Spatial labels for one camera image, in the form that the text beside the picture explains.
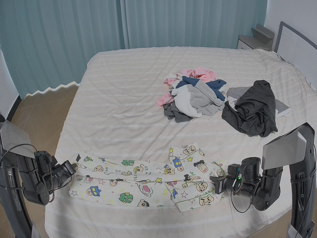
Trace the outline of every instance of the mattress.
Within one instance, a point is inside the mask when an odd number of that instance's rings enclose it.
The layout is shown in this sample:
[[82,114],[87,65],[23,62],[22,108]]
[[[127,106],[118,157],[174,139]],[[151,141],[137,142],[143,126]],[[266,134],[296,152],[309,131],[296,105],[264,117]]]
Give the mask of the mattress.
[[[176,123],[163,115],[156,100],[168,91],[169,73],[182,68],[206,67],[227,87],[251,86],[264,79],[275,97],[293,109],[276,120],[278,132],[248,137],[215,116]],[[198,47],[117,50],[96,54],[88,63],[64,123],[56,150],[59,162],[81,150],[109,159],[167,162],[169,149],[198,142],[211,160],[241,163],[262,157],[263,145],[308,122],[317,128],[317,95],[304,76],[274,53]],[[281,195],[267,210],[253,206],[234,210],[229,196],[212,206],[181,213],[177,207],[114,207],[70,198],[58,190],[46,206],[45,228],[57,237],[248,237],[291,209],[289,168],[281,179]],[[249,199],[233,198],[244,210]]]

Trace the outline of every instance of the teal curtain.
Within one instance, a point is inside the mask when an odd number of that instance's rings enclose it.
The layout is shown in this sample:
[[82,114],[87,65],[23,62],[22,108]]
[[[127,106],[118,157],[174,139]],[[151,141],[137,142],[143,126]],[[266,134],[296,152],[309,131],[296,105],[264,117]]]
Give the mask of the teal curtain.
[[161,46],[236,48],[264,24],[267,0],[0,0],[0,43],[27,93],[80,83],[100,51]]

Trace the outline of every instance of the baseboard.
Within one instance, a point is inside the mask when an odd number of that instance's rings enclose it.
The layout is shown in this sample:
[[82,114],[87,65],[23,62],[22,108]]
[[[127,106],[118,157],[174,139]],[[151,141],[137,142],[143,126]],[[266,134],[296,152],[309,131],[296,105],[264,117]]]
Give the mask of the baseboard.
[[17,97],[16,101],[14,102],[8,116],[7,116],[7,120],[8,121],[12,121],[12,118],[14,116],[14,113],[16,112],[16,110],[18,109],[18,106],[20,104],[20,102],[22,101],[20,95]]

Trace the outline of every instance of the star print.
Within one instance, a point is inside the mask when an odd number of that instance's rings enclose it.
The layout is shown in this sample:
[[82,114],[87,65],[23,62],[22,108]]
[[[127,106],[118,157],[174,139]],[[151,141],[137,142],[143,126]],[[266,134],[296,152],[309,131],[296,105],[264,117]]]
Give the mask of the star print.
[[186,196],[187,196],[188,194],[184,191],[184,193],[181,193],[181,195],[182,195],[182,198],[183,198],[183,197],[186,198]]
[[156,182],[162,182],[162,178],[157,178],[155,181]]

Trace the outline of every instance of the tiled floor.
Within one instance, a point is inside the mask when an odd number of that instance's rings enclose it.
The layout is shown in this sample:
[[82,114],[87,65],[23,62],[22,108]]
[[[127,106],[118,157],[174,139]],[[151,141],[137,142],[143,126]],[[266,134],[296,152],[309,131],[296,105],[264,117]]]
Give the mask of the tiled floor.
[[[71,85],[67,88],[59,88],[56,91],[37,93],[34,96],[26,97],[19,105],[12,123],[29,133],[32,144],[38,150],[45,150],[54,155],[64,121],[77,88],[77,85]],[[30,218],[36,224],[41,237],[48,237],[44,228],[45,207],[27,201],[26,206]],[[264,230],[253,235],[252,238],[286,237],[290,218],[291,212],[288,212]],[[313,220],[317,221],[317,204],[315,204]],[[2,206],[0,206],[0,238],[11,237],[14,237],[13,231]],[[317,237],[316,230],[312,237]]]

